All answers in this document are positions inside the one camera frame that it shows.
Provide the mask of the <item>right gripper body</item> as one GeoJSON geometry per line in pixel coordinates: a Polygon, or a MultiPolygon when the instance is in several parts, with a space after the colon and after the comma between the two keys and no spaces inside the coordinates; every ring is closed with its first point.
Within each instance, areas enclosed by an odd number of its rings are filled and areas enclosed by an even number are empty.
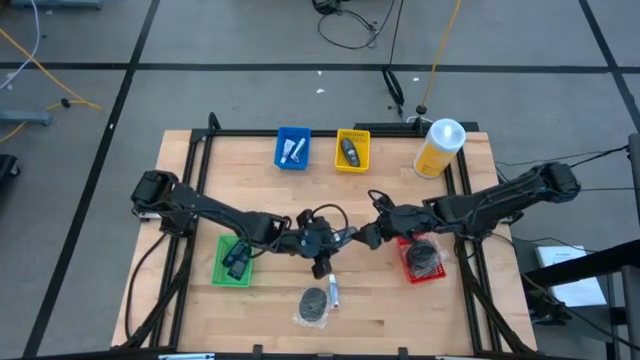
{"type": "Polygon", "coordinates": [[[438,225],[430,208],[414,205],[380,208],[377,222],[384,240],[398,236],[410,240],[415,234],[431,232],[438,225]]]}

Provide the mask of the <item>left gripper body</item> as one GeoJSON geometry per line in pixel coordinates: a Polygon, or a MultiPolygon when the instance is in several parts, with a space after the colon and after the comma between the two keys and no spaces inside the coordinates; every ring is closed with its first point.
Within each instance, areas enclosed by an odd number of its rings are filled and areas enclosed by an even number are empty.
{"type": "Polygon", "coordinates": [[[295,245],[299,256],[317,256],[337,249],[331,225],[326,220],[299,225],[295,245]]]}

